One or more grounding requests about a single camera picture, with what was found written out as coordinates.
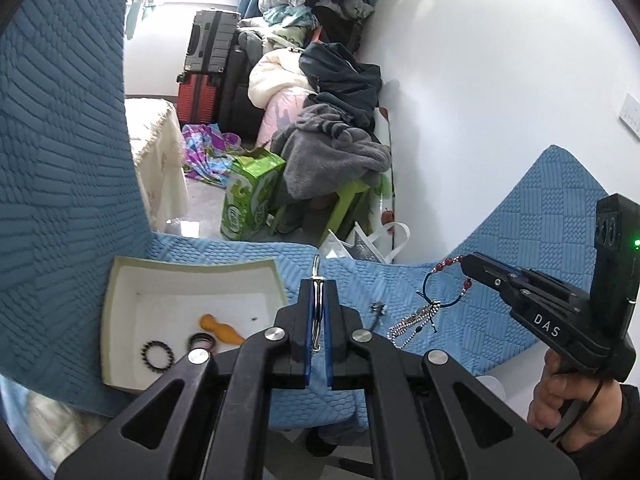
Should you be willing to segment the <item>green white cardboard box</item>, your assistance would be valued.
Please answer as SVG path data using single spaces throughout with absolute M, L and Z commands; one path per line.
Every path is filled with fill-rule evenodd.
M 197 266 L 117 257 L 101 322 L 105 385 L 139 392 L 180 360 L 203 330 L 204 314 L 248 338 L 270 327 L 288 303 L 276 262 Z

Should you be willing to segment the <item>light blue quilted bedding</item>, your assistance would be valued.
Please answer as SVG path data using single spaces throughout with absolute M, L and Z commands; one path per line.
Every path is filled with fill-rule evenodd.
M 1 377 L 1 421 L 38 472 L 53 479 L 58 466 L 111 419 L 76 410 Z

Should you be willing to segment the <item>green plastic stool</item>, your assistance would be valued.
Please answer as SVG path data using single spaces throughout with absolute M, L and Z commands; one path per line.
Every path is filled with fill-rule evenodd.
M 337 196 L 336 202 L 331 210 L 328 220 L 326 220 L 326 224 L 320 231 L 317 240 L 314 242 L 317 247 L 319 247 L 326 239 L 330 231 L 336 233 L 340 229 L 343 221 L 347 217 L 347 213 L 349 212 L 349 208 L 352 206 L 352 203 L 355 200 L 362 200 L 363 198 L 366 198 L 369 190 L 370 185 L 366 182 L 363 182 L 363 180 L 355 180 L 342 186 L 335 192 L 335 195 Z M 297 204 L 307 205 L 308 203 L 309 200 L 298 200 L 297 202 L 284 204 L 279 207 L 269 223 L 269 233 L 271 235 L 277 233 L 277 229 L 280 226 L 288 206 Z

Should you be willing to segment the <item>grey fleece blanket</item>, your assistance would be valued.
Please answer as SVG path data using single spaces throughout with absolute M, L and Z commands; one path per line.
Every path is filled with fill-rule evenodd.
M 388 148 L 326 103 L 304 107 L 274 134 L 270 150 L 285 160 L 279 192 L 285 204 L 330 195 L 357 180 L 375 186 L 392 164 Z

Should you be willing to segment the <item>green tissue carton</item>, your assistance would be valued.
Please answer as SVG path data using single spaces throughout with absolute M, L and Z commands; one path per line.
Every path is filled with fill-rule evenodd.
M 248 240 L 266 224 L 284 166 L 284 159 L 265 148 L 235 157 L 221 214 L 220 232 L 225 238 Z

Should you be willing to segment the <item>dark navy jacket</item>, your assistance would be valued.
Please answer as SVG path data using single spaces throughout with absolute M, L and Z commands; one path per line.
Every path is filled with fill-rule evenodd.
M 380 66 L 359 63 L 339 42 L 312 42 L 298 66 L 316 92 L 316 103 L 338 107 L 353 126 L 373 128 L 382 88 Z

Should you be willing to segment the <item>left blue covered chair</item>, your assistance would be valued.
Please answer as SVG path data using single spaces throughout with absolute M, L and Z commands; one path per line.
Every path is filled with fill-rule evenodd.
M 130 396 L 102 380 L 102 307 L 118 256 L 272 259 L 294 296 L 314 250 L 151 230 L 130 150 L 126 0 L 22 0 L 1 35 L 1 373 L 89 413 Z

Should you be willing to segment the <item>colourful purple cloth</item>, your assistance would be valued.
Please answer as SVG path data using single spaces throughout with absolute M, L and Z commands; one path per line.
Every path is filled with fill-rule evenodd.
M 184 125 L 181 132 L 184 175 L 225 188 L 235 155 L 242 152 L 241 138 L 235 133 L 221 132 L 217 124 Z

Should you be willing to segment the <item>cream lace covered table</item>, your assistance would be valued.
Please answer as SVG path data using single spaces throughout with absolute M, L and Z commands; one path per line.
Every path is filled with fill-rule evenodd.
M 175 107 L 163 99 L 127 98 L 127 128 L 134 169 L 151 229 L 188 211 L 183 136 Z

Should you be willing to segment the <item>black suitcase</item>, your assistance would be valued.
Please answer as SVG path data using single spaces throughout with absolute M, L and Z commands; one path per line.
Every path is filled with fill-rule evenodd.
M 250 72 L 264 55 L 262 37 L 255 29 L 239 27 L 233 35 L 227 66 L 222 77 L 218 105 L 218 126 L 243 141 L 255 141 L 265 110 L 248 97 Z

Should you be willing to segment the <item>red hard suitcase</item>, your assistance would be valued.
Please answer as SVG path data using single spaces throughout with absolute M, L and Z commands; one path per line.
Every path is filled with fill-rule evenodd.
M 213 73 L 183 72 L 177 77 L 176 111 L 182 124 L 209 124 L 217 105 L 221 76 Z

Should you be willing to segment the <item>cream puffy coat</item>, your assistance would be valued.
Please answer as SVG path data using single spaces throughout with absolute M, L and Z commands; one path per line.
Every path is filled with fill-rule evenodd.
M 254 107 L 265 110 L 271 98 L 286 88 L 314 92 L 299 67 L 301 50 L 277 49 L 264 54 L 250 71 L 247 96 Z

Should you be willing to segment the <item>grey hard suitcase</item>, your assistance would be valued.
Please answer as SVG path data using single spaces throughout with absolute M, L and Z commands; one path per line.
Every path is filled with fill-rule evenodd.
M 239 20 L 238 12 L 216 9 L 196 12 L 183 69 L 191 73 L 222 74 Z

